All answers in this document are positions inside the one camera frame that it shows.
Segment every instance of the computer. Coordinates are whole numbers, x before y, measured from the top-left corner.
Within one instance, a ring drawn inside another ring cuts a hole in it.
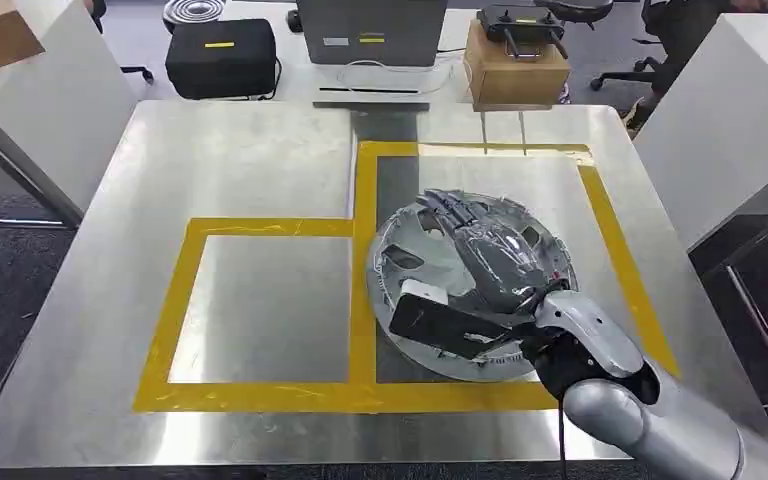
[[[434,64],[447,0],[297,0],[313,63]]]

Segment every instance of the rectangle outline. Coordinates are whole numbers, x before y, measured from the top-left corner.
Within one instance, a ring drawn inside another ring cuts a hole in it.
[[[379,157],[502,154],[545,151],[576,159],[643,348],[674,375],[678,367],[646,295],[610,197],[586,145],[360,142],[354,218],[193,218],[167,290],[134,399],[137,412],[441,413],[557,408],[538,382],[376,383],[376,321],[366,295],[364,264],[375,236]],[[352,237],[347,383],[169,383],[201,255],[209,235]]]

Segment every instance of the stainless steel tabletop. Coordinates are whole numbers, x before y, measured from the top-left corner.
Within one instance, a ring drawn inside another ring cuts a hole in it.
[[[613,109],[366,108],[141,103],[1,394],[0,467],[557,459],[536,384],[451,383],[370,320],[356,254],[429,186],[526,204],[582,291],[768,437]],[[625,458],[567,425],[567,458]]]

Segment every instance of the black controller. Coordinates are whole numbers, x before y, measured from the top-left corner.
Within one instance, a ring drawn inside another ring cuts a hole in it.
[[[561,56],[567,51],[561,44],[564,27],[546,7],[519,5],[490,5],[478,12],[478,20],[495,43],[507,42],[515,58],[519,58],[517,45],[548,45],[558,48]]]

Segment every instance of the black bag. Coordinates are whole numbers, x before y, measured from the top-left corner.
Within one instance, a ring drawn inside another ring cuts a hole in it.
[[[184,98],[266,95],[275,90],[275,36],[262,18],[175,27],[166,73]]]

